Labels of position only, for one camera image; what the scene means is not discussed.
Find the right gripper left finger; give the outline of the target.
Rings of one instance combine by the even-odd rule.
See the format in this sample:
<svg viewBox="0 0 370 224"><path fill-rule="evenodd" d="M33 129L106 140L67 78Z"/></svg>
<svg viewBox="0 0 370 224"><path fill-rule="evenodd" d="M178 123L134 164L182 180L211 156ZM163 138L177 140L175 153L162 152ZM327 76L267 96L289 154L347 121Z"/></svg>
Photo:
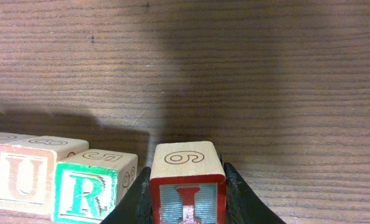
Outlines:
<svg viewBox="0 0 370 224"><path fill-rule="evenodd" d="M119 204L101 224L153 224L150 174L150 167L142 169Z"/></svg>

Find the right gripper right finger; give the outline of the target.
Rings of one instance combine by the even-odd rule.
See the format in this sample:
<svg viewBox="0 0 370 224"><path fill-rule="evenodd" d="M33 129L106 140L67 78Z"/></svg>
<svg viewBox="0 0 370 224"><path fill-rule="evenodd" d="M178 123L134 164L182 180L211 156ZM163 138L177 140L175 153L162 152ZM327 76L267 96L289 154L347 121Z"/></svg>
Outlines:
<svg viewBox="0 0 370 224"><path fill-rule="evenodd" d="M226 162L226 224L285 224L264 204L235 167Z"/></svg>

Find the green R block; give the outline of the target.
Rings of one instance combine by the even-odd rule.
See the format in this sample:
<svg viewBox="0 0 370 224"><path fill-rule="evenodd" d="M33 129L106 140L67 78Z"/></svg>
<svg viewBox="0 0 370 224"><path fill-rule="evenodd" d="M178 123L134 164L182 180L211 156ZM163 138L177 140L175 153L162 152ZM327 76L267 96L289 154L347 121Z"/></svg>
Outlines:
<svg viewBox="0 0 370 224"><path fill-rule="evenodd" d="M136 179L138 156L89 149L57 163L51 220L100 223Z"/></svg>

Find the red I block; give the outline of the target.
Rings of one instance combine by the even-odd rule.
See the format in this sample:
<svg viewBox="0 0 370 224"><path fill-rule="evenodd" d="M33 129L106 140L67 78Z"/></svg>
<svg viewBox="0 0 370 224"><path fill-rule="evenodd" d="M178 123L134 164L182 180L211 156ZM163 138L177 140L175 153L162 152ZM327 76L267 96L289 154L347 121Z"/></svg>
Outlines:
<svg viewBox="0 0 370 224"><path fill-rule="evenodd" d="M155 223L225 223L226 176L212 142L157 145L149 183Z"/></svg>

